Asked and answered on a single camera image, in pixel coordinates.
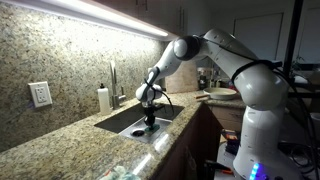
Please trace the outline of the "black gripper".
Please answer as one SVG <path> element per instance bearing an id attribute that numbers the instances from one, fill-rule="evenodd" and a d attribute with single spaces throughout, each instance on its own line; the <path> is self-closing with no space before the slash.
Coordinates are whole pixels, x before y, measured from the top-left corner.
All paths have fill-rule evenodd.
<path id="1" fill-rule="evenodd" d="M 145 124 L 147 126 L 147 129 L 154 129 L 155 128 L 155 106 L 154 105 L 147 105 L 144 107 L 144 114 L 146 115 L 145 118 Z"/>

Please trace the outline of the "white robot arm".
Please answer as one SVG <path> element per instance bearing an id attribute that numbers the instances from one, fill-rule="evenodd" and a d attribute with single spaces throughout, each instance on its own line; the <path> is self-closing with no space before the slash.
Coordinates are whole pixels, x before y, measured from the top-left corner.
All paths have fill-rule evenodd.
<path id="1" fill-rule="evenodd" d="M 289 82 L 276 74 L 276 64 L 258 57 L 233 35 L 213 28 L 202 36 L 171 41 L 162 57 L 136 90 L 136 98 L 148 108 L 162 96 L 156 82 L 172 75 L 184 61 L 209 58 L 233 84 L 216 88 L 212 98 L 240 98 L 245 105 L 239 149 L 233 169 L 245 180 L 302 180 L 298 167 L 278 149 Z"/>

